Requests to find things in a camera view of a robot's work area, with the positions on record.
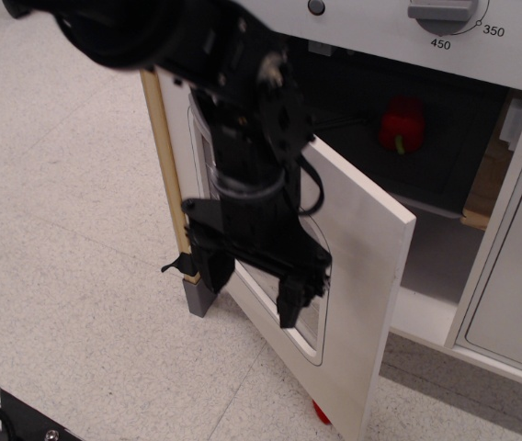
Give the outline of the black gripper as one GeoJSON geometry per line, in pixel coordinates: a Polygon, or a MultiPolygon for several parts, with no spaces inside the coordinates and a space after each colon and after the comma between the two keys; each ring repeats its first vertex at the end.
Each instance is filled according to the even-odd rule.
{"type": "Polygon", "coordinates": [[[191,256],[182,270],[199,274],[218,294],[241,261],[278,279],[279,326],[293,328],[301,310],[322,297],[330,282],[332,256],[301,225],[324,203],[323,183],[315,183],[318,197],[304,209],[300,184],[285,185],[261,198],[188,198],[186,234],[191,256]]]}

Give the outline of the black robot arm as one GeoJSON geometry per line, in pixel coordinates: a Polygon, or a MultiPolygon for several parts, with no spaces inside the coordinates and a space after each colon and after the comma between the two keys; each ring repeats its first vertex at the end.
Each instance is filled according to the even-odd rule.
{"type": "Polygon", "coordinates": [[[232,1],[23,1],[112,69],[161,68],[187,84],[211,135],[215,199],[182,203],[191,252],[176,260],[220,291],[237,262],[278,280],[283,328],[329,286],[330,253],[301,218],[303,156],[314,140],[280,36],[232,1]]]}

